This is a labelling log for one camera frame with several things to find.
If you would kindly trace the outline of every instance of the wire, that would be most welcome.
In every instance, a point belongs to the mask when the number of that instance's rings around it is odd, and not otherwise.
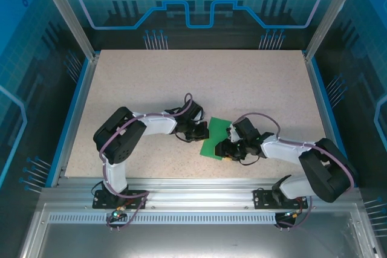
[[[297,142],[297,141],[290,141],[290,140],[283,140],[281,138],[279,138],[279,133],[281,132],[281,127],[280,125],[278,124],[278,122],[276,120],[274,120],[273,118],[271,118],[269,115],[266,115],[266,114],[263,114],[263,113],[258,113],[258,112],[250,112],[250,113],[246,113],[242,116],[240,116],[237,121],[240,121],[241,119],[243,119],[244,117],[246,116],[249,116],[249,115],[259,115],[259,116],[263,116],[265,118],[268,118],[269,120],[271,120],[276,126],[277,126],[277,133],[276,133],[276,137],[278,139],[279,142],[281,143],[284,143],[284,144],[287,144],[287,145],[295,145],[295,146],[305,146],[305,147],[309,147],[309,148],[313,148],[313,149],[316,149],[317,151],[319,151],[320,153],[322,154],[325,154],[327,157],[329,157],[334,163],[336,163],[343,171],[344,173],[346,174],[346,176],[348,177],[349,181],[350,181],[350,187],[346,190],[346,192],[350,192],[353,188],[355,188],[355,180],[353,179],[352,177],[352,174],[350,173],[350,171],[344,166],[344,164],[342,164],[334,155],[332,155],[331,153],[329,153],[328,151],[326,151],[325,149],[319,147],[319,146],[316,146],[314,144],[310,144],[310,143],[301,143],[301,142]]]
[[[175,111],[178,111],[178,110],[180,110],[180,109],[181,109],[181,107],[176,107],[176,108],[172,108],[172,109],[170,109],[170,110],[168,110],[168,111],[175,112]]]
[[[302,213],[302,199],[301,198],[296,198],[297,202],[300,205],[300,213]]]
[[[306,222],[306,220],[309,218],[309,216],[310,216],[310,213],[312,212],[312,206],[313,206],[313,199],[312,199],[312,197],[310,196],[309,197],[309,209],[308,209],[308,212],[307,212],[307,214],[305,215],[305,217],[303,218],[303,220],[300,222],[300,223],[298,223],[297,225],[291,225],[291,228],[292,229],[297,229],[297,228],[299,228],[302,224],[304,224],[305,222]]]
[[[269,119],[270,121],[272,121],[272,122],[277,126],[276,137],[278,138],[278,135],[279,135],[279,133],[281,132],[281,127],[280,127],[280,125],[278,124],[278,122],[277,122],[276,120],[274,120],[273,118],[271,118],[269,115],[266,115],[266,114],[263,114],[263,113],[258,113],[258,112],[250,112],[250,113],[246,113],[246,114],[243,114],[242,116],[240,116],[240,117],[235,121],[235,123],[238,122],[238,121],[240,121],[240,120],[242,120],[244,117],[249,116],[249,115],[263,116],[263,117]]]
[[[105,149],[109,146],[109,144],[122,132],[125,130],[125,128],[127,128],[130,124],[132,124],[133,122],[141,119],[141,118],[145,118],[146,116],[148,117],[177,117],[177,116],[180,116],[180,115],[183,115],[185,112],[188,111],[188,109],[190,108],[190,106],[192,105],[192,102],[194,100],[194,98],[192,97],[192,94],[191,93],[187,93],[185,96],[184,96],[184,102],[187,103],[187,97],[189,97],[189,103],[188,103],[188,106],[182,110],[181,112],[179,113],[176,113],[176,114],[164,114],[164,113],[150,113],[150,114],[143,114],[143,115],[139,115],[137,117],[134,117],[130,120],[128,120],[123,126],[121,126],[120,128],[118,128],[118,130],[108,139],[108,141],[101,147],[100,151],[99,151],[99,158],[102,160],[102,173],[103,173],[103,180],[105,181],[105,185],[106,187],[109,189],[109,191],[113,194],[115,194],[116,196],[120,197],[120,198],[124,198],[124,199],[135,199],[135,198],[143,198],[143,200],[141,201],[140,205],[138,206],[138,208],[136,209],[135,213],[133,214],[133,217],[128,221],[128,223],[126,223],[124,226],[122,226],[121,228],[123,227],[126,227],[127,225],[129,225],[134,217],[136,216],[136,214],[138,213],[139,209],[141,208],[141,206],[145,203],[145,201],[147,200],[147,197],[148,197],[148,194],[149,194],[149,191],[146,191],[144,193],[141,193],[139,195],[132,195],[132,196],[128,196],[128,195],[123,195],[117,191],[115,191],[113,189],[113,187],[110,185],[109,181],[108,181],[108,172],[107,172],[107,166],[106,166],[106,162],[107,162],[107,158],[103,155]]]
[[[141,201],[141,203],[138,205],[137,209],[135,210],[134,214],[132,215],[132,217],[129,219],[129,221],[127,221],[126,224],[122,225],[121,227],[117,227],[117,231],[120,231],[120,229],[124,229],[126,228],[127,226],[129,226],[131,224],[131,222],[133,222],[134,218],[136,217],[138,211],[141,209],[141,207],[144,205],[144,203],[146,202],[147,200],[147,197],[148,195],[144,196],[143,200]],[[111,219],[112,219],[112,215],[110,217],[108,217],[108,219],[106,220],[106,226],[108,226],[110,229],[114,229],[111,225]]]
[[[127,201],[124,203],[124,205],[127,206],[127,205],[129,205],[130,203],[132,203],[132,202],[134,202],[134,199],[129,199],[129,200],[127,200]]]
[[[329,153],[325,149],[323,149],[319,146],[310,144],[310,143],[301,143],[301,142],[297,142],[297,141],[283,140],[280,138],[278,138],[278,141],[281,143],[284,143],[284,144],[288,144],[288,145],[305,146],[305,147],[313,148],[313,149],[316,149],[317,151],[319,151],[320,153],[325,154],[327,157],[329,157],[331,160],[333,160],[334,163],[336,163],[344,171],[344,173],[348,177],[348,179],[350,181],[350,187],[346,190],[346,192],[349,192],[353,188],[355,188],[355,180],[353,179],[350,171],[348,169],[346,169],[345,165],[342,164],[334,155],[332,155],[331,153]]]
[[[97,184],[95,184],[95,186],[91,188],[91,194],[92,194],[93,196],[95,195],[95,193],[93,193],[93,190],[94,190],[98,185],[100,185],[100,184],[102,184],[102,183],[103,183],[103,181],[97,182]]]
[[[179,139],[179,140],[181,140],[181,141],[184,141],[185,143],[191,143],[191,142],[192,142],[192,140],[185,140],[185,139],[182,139],[181,137],[179,137],[179,136],[177,135],[177,133],[175,133],[175,136],[177,137],[177,139]]]
[[[260,157],[258,157],[257,160],[253,161],[252,163],[242,163],[241,160],[239,160],[239,163],[242,164],[243,166],[251,166],[252,164],[256,163],[259,159]]]

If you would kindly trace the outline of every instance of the speckled tabletop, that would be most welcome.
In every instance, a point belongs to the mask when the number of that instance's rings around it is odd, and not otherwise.
[[[272,116],[281,136],[317,141],[324,130],[301,51],[106,50],[102,51],[65,175],[101,177],[95,131],[121,106],[161,112],[183,104],[191,92],[211,116],[236,120],[247,112]],[[251,117],[260,132],[276,128]],[[285,161],[260,159],[244,167],[199,154],[203,142],[184,143],[174,135],[142,137],[126,161],[136,178],[281,178],[302,172]]]

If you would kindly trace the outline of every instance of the small black bracket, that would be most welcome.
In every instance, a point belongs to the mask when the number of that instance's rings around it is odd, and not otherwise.
[[[146,192],[146,190],[128,190],[126,195],[139,195],[141,193]],[[129,204],[126,205],[126,209],[137,209],[138,205],[140,205],[143,197],[133,199]],[[129,201],[130,199],[113,199],[111,194],[109,194],[106,190],[96,190],[94,194],[93,200],[93,208],[99,209],[115,209],[123,204],[125,201]],[[141,209],[145,208],[146,202],[141,206]]]
[[[276,218],[276,222],[277,222],[277,224],[275,224],[275,226],[279,226],[281,228],[291,228],[295,225],[297,217],[294,218],[292,215],[287,216],[287,214],[285,214],[285,213],[276,213],[275,218]]]
[[[281,205],[273,198],[272,190],[257,189],[253,191],[254,208],[256,210],[298,210],[300,204],[295,199],[283,201]],[[302,209],[308,208],[308,201],[302,198]]]

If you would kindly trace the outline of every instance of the vertical metal post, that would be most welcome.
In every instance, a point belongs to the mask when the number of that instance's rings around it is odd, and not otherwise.
[[[346,0],[332,0],[331,4],[329,5],[327,11],[325,12],[324,17],[322,18],[319,26],[317,27],[316,32],[314,33],[307,47],[307,50],[306,50],[307,60],[310,60],[316,53],[324,37],[327,35],[328,30],[330,29],[333,21],[335,20],[336,16],[339,14],[340,9],[344,5],[345,1]]]
[[[95,52],[67,0],[53,0],[86,57],[93,61]]]

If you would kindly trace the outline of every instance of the green rectangular plate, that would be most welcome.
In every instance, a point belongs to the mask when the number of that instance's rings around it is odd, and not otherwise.
[[[201,147],[200,155],[221,160],[220,156],[215,155],[215,146],[225,140],[228,135],[226,129],[230,126],[231,121],[211,117],[208,129],[210,130],[210,138],[204,140]]]

